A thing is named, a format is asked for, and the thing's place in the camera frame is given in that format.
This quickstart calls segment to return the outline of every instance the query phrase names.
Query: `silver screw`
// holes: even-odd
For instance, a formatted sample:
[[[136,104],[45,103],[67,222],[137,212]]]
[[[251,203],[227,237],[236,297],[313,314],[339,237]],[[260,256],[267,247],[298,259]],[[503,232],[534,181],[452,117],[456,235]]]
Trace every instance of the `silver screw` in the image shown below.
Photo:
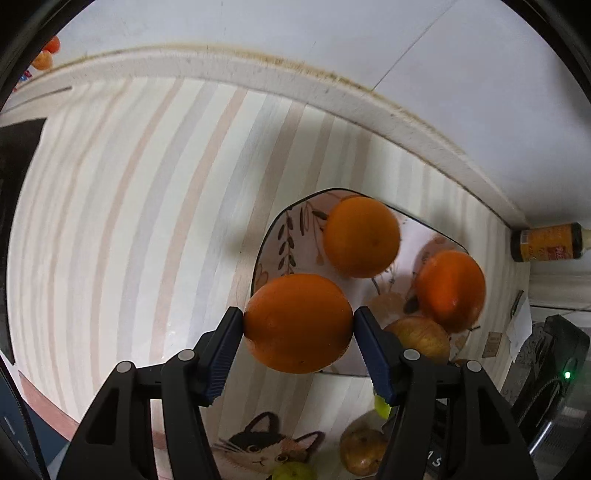
[[[131,362],[125,361],[117,364],[117,371],[120,374],[125,374],[131,370]]]
[[[412,362],[421,358],[421,354],[412,348],[405,350],[403,355],[406,360],[410,360]]]
[[[466,364],[466,367],[470,372],[479,372],[480,370],[482,370],[482,365],[478,363],[476,360],[470,360]]]
[[[188,362],[189,360],[192,360],[194,357],[195,357],[195,352],[193,352],[189,348],[187,348],[186,350],[181,350],[178,353],[178,359],[182,360],[183,362]]]

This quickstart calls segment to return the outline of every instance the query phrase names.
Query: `cat face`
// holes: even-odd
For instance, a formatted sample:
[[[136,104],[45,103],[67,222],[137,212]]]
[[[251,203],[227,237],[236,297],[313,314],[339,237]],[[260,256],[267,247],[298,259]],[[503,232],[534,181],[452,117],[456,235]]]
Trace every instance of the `cat face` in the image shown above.
[[[305,462],[324,438],[322,432],[312,432],[298,439],[279,433],[279,418],[272,412],[256,416],[244,429],[213,448],[223,452],[232,463],[249,470],[271,474],[289,460]]]

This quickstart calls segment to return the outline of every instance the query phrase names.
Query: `plate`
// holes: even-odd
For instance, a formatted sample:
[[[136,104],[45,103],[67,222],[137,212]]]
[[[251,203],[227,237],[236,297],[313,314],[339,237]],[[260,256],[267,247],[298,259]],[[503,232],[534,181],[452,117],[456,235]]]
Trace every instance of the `plate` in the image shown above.
[[[343,291],[353,311],[367,305],[383,327],[406,314],[418,313],[413,282],[425,262],[442,250],[466,252],[460,244],[390,205],[400,225],[400,250],[396,260],[373,278],[341,275],[324,253],[323,232],[331,210],[352,196],[353,190],[329,189],[314,193],[285,208],[273,220],[256,259],[251,295],[267,282],[294,273],[322,275]],[[470,332],[450,335],[450,360],[455,360]],[[369,376],[355,338],[345,354],[322,370],[338,375]]]

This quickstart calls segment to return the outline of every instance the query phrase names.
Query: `cat illustration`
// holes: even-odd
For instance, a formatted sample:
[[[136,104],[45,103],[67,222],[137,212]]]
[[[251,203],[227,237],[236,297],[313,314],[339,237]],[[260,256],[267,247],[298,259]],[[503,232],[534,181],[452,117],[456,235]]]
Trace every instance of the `cat illustration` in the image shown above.
[[[265,480],[288,460],[306,462],[324,439],[324,433],[307,433],[293,439],[279,433],[279,418],[266,411],[242,432],[212,445],[223,480]]]

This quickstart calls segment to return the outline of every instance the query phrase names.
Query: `cat ear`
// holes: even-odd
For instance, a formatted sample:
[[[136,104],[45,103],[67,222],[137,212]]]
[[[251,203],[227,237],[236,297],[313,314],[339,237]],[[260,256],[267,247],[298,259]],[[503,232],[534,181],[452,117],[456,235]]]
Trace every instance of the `cat ear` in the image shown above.
[[[306,450],[306,452],[312,453],[318,448],[318,445],[321,444],[322,440],[324,440],[324,433],[312,432],[304,436],[301,436],[300,438],[295,439],[294,441],[302,449]]]
[[[263,412],[254,417],[244,431],[279,433],[279,418],[271,411]]]

